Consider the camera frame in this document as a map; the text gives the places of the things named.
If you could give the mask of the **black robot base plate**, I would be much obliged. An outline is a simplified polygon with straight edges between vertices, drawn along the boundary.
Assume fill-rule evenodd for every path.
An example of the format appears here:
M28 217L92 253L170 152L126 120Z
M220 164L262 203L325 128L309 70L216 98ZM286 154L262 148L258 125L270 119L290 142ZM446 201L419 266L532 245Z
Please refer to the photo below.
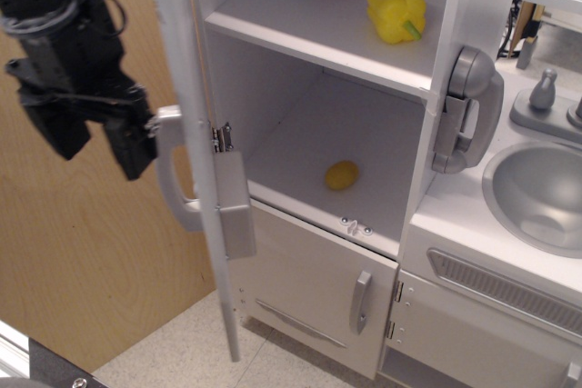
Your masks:
M1 322L2 387L106 388L91 373Z

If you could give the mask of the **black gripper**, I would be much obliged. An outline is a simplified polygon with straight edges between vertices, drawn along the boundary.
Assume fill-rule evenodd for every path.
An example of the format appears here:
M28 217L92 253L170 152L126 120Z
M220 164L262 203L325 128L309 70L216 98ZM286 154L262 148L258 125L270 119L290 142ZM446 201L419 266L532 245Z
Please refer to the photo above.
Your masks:
M104 126L129 181L157 158L144 128L146 94L121 69L125 25L112 0L1 0L1 28L23 48L7 73L21 85L21 105L56 153L71 160L91 139L86 122Z

